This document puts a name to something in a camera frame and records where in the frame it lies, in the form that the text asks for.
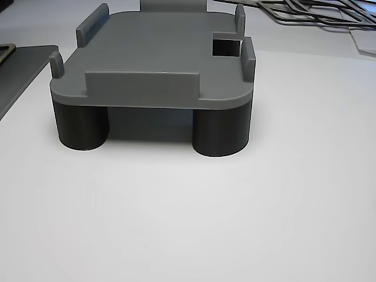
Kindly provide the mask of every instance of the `gray platform top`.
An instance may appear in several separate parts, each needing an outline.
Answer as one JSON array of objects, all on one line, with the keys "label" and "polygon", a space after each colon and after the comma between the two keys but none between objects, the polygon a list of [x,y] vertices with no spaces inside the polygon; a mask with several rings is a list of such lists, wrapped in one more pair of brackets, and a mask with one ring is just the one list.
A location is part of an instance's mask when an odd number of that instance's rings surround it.
[{"label": "gray platform top", "polygon": [[[148,1],[143,2],[140,12],[111,16],[102,4],[77,30],[81,48],[64,65],[60,54],[51,58],[55,101],[85,106],[230,109],[252,98],[256,59],[251,39],[244,38],[241,5],[234,16],[150,11]],[[241,57],[213,56],[213,39],[243,41]]]}]

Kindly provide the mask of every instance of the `white desk surface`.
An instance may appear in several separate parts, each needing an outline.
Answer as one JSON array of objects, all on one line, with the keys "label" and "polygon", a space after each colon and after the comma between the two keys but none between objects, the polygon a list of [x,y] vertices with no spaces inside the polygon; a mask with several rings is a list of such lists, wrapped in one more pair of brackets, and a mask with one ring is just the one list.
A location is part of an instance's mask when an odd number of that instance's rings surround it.
[{"label": "white desk surface", "polygon": [[[100,3],[16,0],[0,39],[66,60]],[[0,122],[1,282],[376,281],[375,58],[347,32],[246,13],[254,108],[233,156],[197,154],[192,113],[165,110],[113,111],[101,148],[69,150],[42,71]]]}]

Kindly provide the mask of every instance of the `rectangular slot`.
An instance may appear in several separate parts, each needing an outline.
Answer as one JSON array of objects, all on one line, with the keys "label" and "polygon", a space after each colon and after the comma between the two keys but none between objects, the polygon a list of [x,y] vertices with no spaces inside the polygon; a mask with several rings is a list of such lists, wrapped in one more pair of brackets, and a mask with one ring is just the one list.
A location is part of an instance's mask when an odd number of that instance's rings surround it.
[{"label": "rectangular slot", "polygon": [[240,40],[213,39],[213,56],[240,57]]}]

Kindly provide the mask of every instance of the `dark gray plate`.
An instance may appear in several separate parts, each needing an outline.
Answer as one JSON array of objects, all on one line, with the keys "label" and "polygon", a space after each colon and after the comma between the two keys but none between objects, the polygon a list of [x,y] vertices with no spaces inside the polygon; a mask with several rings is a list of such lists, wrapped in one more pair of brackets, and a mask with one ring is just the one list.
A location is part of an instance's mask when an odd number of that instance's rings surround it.
[{"label": "dark gray plate", "polygon": [[16,48],[0,66],[0,120],[58,49],[54,45]]}]

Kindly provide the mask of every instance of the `black cylinder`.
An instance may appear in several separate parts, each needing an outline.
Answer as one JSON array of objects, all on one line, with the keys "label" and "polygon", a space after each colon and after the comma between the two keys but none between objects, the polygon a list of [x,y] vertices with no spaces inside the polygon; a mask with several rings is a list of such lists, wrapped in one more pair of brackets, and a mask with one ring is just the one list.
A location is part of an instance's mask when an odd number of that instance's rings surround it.
[{"label": "black cylinder", "polygon": [[93,150],[110,130],[107,107],[68,106],[53,101],[59,139],[73,150]]},{"label": "black cylinder", "polygon": [[223,157],[248,144],[252,100],[229,110],[194,110],[193,147],[201,155]]}]

